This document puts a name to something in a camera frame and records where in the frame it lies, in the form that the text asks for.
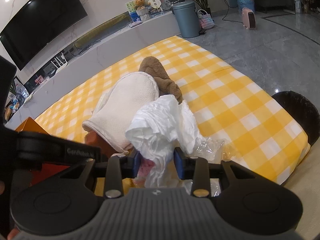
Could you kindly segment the clear plastic wrapper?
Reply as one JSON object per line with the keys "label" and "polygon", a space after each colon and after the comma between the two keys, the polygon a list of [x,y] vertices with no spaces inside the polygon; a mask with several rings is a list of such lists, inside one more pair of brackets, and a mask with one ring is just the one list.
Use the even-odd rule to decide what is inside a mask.
{"label": "clear plastic wrapper", "polygon": [[191,156],[204,158],[210,164],[220,164],[221,161],[230,161],[235,158],[236,150],[225,139],[207,137],[195,147]]}

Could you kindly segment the pastel woven basket bag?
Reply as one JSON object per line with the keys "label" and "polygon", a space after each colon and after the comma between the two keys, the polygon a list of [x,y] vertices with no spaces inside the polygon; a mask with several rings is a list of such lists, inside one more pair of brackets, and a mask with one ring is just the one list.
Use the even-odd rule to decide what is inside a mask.
{"label": "pastel woven basket bag", "polygon": [[215,27],[214,20],[212,19],[210,14],[208,14],[208,12],[203,9],[199,9],[197,11],[197,15],[202,29],[209,30]]}

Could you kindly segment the green long cushion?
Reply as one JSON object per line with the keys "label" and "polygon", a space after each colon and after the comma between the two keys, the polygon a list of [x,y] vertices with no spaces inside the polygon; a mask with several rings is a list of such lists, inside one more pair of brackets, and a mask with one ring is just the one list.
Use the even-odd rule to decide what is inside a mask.
{"label": "green long cushion", "polygon": [[93,41],[103,38],[106,35],[111,35],[112,33],[126,27],[129,23],[131,23],[129,14],[127,12],[122,13],[82,35],[74,42],[74,46],[77,49],[85,48]]}

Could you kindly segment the pink white knitted item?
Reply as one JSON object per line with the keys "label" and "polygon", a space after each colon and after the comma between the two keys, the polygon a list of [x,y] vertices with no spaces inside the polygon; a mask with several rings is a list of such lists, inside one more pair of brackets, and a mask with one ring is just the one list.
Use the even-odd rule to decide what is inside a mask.
{"label": "pink white knitted item", "polygon": [[155,166],[155,163],[149,159],[142,158],[137,174],[137,179],[143,180],[146,179],[149,175],[151,169]]}

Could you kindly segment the black wall television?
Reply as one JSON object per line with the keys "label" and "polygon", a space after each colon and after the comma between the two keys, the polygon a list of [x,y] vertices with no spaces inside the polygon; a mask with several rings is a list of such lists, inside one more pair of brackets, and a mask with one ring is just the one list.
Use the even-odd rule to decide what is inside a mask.
{"label": "black wall television", "polygon": [[87,16],[80,0],[30,0],[1,32],[1,43],[19,70],[48,43]]}

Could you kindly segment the white terry slipper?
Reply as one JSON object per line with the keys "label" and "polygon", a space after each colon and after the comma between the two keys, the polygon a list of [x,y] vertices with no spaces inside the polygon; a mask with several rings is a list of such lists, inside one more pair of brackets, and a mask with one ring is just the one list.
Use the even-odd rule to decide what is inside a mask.
{"label": "white terry slipper", "polygon": [[116,152],[131,148],[125,132],[136,112],[159,98],[154,78],[145,72],[132,72],[122,76],[108,93],[103,94],[92,116],[82,122],[85,131],[95,131]]}

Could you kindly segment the small potted plant left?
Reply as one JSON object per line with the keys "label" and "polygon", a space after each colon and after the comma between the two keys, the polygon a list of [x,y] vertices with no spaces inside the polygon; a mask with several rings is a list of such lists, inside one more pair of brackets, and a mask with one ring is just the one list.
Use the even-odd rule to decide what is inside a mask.
{"label": "small potted plant left", "polygon": [[19,109],[29,96],[29,92],[17,79],[14,79],[10,85],[10,97],[12,98],[13,109]]}

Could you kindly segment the white plastic bag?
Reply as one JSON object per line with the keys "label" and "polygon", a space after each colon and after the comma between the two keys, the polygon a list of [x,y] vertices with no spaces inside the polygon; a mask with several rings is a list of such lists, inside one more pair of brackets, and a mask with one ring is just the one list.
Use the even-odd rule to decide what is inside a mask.
{"label": "white plastic bag", "polygon": [[202,136],[188,103],[178,103],[173,95],[163,95],[137,111],[125,137],[142,157],[153,162],[145,175],[147,188],[176,187],[174,149],[193,154],[207,139]]}

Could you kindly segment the blue-grey trash bin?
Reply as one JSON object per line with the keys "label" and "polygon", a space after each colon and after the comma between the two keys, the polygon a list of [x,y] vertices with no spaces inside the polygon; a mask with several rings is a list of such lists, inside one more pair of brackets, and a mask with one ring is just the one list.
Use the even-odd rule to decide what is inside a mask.
{"label": "blue-grey trash bin", "polygon": [[183,38],[192,38],[200,35],[201,26],[194,1],[188,0],[175,3],[172,6],[172,13],[176,17]]}

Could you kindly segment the black round stool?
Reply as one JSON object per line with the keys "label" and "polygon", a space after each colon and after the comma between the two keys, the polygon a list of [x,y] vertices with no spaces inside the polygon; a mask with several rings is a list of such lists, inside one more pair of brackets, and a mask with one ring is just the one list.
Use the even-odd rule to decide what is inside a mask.
{"label": "black round stool", "polygon": [[291,90],[275,93],[272,98],[300,124],[308,136],[308,143],[313,146],[319,139],[320,128],[316,106],[302,94]]}

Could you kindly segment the white wifi router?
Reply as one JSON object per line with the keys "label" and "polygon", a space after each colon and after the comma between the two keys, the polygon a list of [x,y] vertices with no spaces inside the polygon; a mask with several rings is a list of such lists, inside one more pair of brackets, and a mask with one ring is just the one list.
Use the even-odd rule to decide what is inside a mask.
{"label": "white wifi router", "polygon": [[54,58],[52,58],[51,63],[56,68],[56,73],[60,72],[68,65],[68,61],[66,60],[63,53],[60,53],[59,55],[56,55]]}

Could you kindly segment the grey TV console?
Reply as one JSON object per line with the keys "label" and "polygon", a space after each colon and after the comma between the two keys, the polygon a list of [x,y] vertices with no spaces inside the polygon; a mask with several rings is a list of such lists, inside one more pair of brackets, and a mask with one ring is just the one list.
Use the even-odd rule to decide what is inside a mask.
{"label": "grey TV console", "polygon": [[31,99],[5,126],[16,129],[26,118],[35,119],[61,97],[105,68],[151,44],[179,34],[175,15],[170,11],[133,28],[121,29],[80,57],[71,59],[65,68],[36,89]]}

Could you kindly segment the yellow white checkered blanket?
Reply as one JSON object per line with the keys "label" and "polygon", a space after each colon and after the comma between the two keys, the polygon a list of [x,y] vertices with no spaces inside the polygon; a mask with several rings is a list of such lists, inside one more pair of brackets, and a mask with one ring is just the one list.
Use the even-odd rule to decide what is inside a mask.
{"label": "yellow white checkered blanket", "polygon": [[154,56],[180,87],[204,136],[225,139],[239,163],[282,184],[310,149],[294,118],[249,77],[178,36],[152,44],[102,70],[50,106],[36,122],[49,134],[83,142],[82,122],[101,95]]}

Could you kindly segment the round white hand fan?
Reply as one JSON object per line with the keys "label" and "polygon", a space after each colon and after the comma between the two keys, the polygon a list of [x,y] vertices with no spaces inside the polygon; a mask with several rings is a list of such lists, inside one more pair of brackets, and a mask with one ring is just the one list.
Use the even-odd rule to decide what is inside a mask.
{"label": "round white hand fan", "polygon": [[148,0],[148,5],[153,9],[159,9],[161,7],[160,0]]}

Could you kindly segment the orange storage box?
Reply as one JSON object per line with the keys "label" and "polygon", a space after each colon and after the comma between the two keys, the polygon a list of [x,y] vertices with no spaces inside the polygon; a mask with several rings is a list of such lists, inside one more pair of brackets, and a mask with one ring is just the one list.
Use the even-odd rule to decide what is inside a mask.
{"label": "orange storage box", "polygon": [[33,118],[28,117],[22,122],[16,129],[17,132],[37,132],[42,134],[48,134]]}

